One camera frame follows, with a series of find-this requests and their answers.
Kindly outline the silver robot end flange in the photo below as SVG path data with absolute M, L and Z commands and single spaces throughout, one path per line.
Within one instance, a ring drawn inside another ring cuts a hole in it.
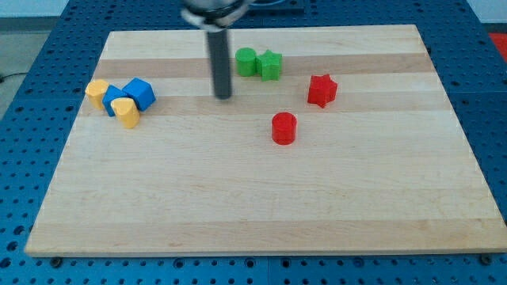
M 233 25 L 253 0 L 181 0 L 181 16 L 207 32 L 219 32 Z

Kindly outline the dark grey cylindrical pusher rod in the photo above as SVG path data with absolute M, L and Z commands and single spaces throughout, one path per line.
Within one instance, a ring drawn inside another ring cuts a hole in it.
M 232 96 L 228 31 L 208 32 L 207 43 L 214 96 L 227 100 Z

